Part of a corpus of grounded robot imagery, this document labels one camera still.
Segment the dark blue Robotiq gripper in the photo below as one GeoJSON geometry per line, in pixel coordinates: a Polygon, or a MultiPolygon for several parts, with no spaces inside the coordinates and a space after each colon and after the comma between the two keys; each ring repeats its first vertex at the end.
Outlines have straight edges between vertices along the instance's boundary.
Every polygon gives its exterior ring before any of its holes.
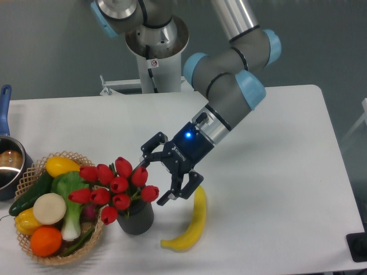
{"type": "Polygon", "coordinates": [[[171,186],[157,201],[163,206],[169,200],[188,199],[204,180],[194,166],[206,156],[214,145],[188,122],[176,135],[168,140],[156,133],[141,146],[142,157],[138,167],[148,167],[151,162],[161,162],[171,174],[171,186]]]}

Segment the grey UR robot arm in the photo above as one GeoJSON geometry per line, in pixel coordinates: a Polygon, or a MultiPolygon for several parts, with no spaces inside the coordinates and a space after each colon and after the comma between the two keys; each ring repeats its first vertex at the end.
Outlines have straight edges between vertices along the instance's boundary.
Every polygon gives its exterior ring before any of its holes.
{"type": "Polygon", "coordinates": [[[188,198],[203,180],[199,163],[266,96],[253,75],[279,58],[282,46],[272,30],[263,30],[248,1],[213,1],[230,47],[218,56],[204,53],[181,61],[189,40],[172,1],[92,1],[91,9],[106,35],[124,34],[138,64],[143,93],[177,92],[186,80],[207,104],[172,139],[158,133],[141,148],[142,167],[161,162],[171,174],[159,205],[188,198]]]}

